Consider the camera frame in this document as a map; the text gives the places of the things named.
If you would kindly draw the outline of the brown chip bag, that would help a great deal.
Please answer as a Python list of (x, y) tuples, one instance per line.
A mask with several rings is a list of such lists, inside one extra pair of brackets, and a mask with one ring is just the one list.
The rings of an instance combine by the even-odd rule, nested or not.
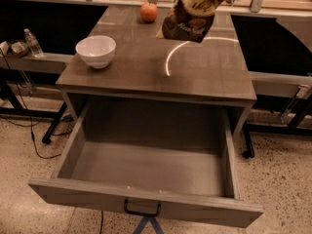
[(213, 25), (217, 7), (223, 1), (174, 0), (157, 38), (201, 43)]

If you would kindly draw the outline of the open grey wooden drawer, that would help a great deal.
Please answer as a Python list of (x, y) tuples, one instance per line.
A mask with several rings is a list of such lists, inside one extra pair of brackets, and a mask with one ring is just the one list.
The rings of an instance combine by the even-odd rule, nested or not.
[(125, 213), (126, 199), (160, 203), (156, 217), (240, 228), (263, 213), (240, 197), (221, 106), (92, 97), (52, 176), (29, 185), (50, 204)]

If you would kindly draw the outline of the grey counter cabinet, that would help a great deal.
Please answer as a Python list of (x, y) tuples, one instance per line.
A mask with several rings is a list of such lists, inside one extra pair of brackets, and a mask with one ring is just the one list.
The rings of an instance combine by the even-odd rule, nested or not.
[(57, 85), (72, 113), (79, 114), (75, 94), (210, 103), (233, 108), (232, 133), (238, 134), (256, 95), (230, 15), (218, 12), (208, 37), (194, 43), (156, 37), (165, 9), (151, 24), (138, 12), (111, 6), (92, 30), (117, 43), (108, 67), (93, 69), (74, 57), (61, 73)]

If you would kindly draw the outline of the white bowl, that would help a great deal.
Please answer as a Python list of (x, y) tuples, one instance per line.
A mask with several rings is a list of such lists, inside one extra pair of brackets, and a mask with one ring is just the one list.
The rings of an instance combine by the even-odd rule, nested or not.
[(108, 36), (90, 36), (78, 42), (75, 50), (85, 64), (105, 68), (114, 58), (116, 42)]

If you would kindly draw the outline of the red apple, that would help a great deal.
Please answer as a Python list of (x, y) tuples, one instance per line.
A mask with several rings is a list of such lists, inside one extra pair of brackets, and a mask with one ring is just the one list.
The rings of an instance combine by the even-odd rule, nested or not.
[(140, 6), (139, 12), (144, 22), (153, 22), (158, 16), (158, 7), (153, 3), (144, 3)]

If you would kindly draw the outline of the grey side bench left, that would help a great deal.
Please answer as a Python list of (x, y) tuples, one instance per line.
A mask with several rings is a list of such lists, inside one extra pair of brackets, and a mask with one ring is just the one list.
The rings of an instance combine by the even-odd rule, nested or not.
[(61, 74), (72, 60), (73, 55), (45, 53), (41, 58), (28, 54), (22, 58), (0, 56), (0, 67), (41, 73)]

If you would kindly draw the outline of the grey side bench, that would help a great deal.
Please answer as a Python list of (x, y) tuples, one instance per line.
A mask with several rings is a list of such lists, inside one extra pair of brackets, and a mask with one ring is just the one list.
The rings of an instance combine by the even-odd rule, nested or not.
[(28, 54), (22, 58), (0, 56), (0, 67), (41, 73), (61, 74), (72, 60), (73, 55), (45, 53), (41, 58)]
[(308, 99), (312, 94), (312, 77), (249, 72), (257, 95)]

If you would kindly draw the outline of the grey side bench right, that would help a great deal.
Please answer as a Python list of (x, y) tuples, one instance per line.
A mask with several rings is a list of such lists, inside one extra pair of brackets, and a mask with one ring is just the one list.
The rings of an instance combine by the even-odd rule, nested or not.
[(257, 95), (308, 99), (312, 94), (312, 77), (249, 72)]

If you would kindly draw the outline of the clear plastic water bottle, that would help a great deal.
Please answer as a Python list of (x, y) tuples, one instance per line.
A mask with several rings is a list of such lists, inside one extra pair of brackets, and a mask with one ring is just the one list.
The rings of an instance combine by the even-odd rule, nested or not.
[(37, 58), (41, 58), (42, 56), (44, 56), (36, 36), (28, 28), (25, 28), (23, 31), (25, 41), (27, 42), (27, 45), (31, 50), (31, 53)]

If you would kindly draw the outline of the small dish with items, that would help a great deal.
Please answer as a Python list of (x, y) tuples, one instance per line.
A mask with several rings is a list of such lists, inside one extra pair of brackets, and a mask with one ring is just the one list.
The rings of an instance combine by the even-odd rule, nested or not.
[(22, 58), (28, 54), (28, 47), (24, 41), (3, 41), (0, 44), (2, 55), (6, 58)]

